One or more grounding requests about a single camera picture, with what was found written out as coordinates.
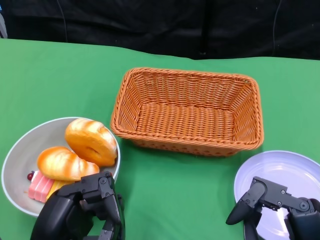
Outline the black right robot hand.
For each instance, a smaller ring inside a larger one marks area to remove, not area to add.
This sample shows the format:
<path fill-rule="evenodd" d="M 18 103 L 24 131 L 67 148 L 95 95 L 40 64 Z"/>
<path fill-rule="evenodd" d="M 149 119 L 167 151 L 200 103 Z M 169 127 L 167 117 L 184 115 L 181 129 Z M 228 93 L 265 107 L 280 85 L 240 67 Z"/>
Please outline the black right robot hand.
<path fill-rule="evenodd" d="M 235 204 L 226 219 L 227 225 L 243 222 L 244 239 L 264 240 L 257 231 L 263 208 L 287 210 L 284 217 L 289 239 L 318 240 L 320 238 L 320 202 L 315 198 L 294 197 L 287 187 L 270 180 L 253 177 L 250 188 Z"/>

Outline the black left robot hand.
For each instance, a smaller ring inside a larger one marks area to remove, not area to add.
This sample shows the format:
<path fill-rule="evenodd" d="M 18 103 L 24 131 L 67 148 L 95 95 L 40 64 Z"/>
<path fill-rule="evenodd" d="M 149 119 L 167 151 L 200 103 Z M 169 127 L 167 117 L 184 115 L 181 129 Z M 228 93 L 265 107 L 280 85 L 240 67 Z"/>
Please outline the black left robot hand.
<path fill-rule="evenodd" d="M 112 173 L 103 171 L 62 186 L 44 204 L 32 240 L 124 240 L 124 200 Z"/>

